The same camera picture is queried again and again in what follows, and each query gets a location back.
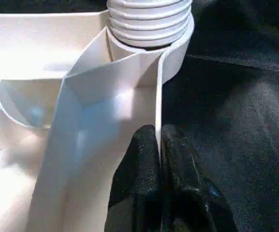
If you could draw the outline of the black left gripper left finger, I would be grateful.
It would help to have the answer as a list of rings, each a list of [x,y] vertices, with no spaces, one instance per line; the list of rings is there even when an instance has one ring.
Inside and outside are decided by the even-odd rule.
[[[153,125],[132,136],[113,176],[107,210],[109,232],[158,232],[162,218],[161,168]]]

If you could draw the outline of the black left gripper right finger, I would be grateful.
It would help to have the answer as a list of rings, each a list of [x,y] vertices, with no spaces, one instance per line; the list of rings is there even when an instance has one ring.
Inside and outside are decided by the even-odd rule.
[[[199,154],[178,126],[162,127],[164,232],[235,232],[224,195],[208,178]]]

